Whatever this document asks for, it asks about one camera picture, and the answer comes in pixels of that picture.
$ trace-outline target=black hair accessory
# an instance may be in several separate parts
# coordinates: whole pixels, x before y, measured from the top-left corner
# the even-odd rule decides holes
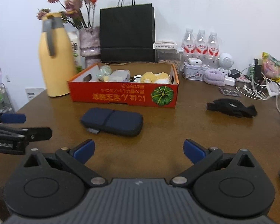
[[[218,111],[223,114],[252,118],[257,115],[254,105],[245,107],[240,101],[236,99],[217,99],[212,103],[207,103],[207,110]]]

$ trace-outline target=flower vase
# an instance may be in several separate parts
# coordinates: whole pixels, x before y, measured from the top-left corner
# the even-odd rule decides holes
[[[86,67],[101,62],[100,27],[79,29],[80,55],[85,57]]]

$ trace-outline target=pumpkin illustration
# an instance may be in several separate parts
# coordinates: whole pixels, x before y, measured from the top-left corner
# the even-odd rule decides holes
[[[168,105],[173,99],[174,92],[171,87],[159,86],[151,93],[151,99],[154,103],[160,106]]]

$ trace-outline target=plastic bag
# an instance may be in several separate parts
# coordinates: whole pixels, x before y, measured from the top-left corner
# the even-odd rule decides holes
[[[262,71],[267,78],[280,81],[280,61],[266,52],[262,53]]]
[[[97,75],[98,79],[104,81],[104,77],[110,76],[112,74],[112,69],[108,65],[104,65],[100,68],[100,74]]]

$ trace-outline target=yellow thermos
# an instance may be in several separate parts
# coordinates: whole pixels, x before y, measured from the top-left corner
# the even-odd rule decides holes
[[[69,93],[67,81],[76,74],[72,44],[61,13],[47,13],[42,22],[38,56],[43,79],[50,97],[62,96]]]

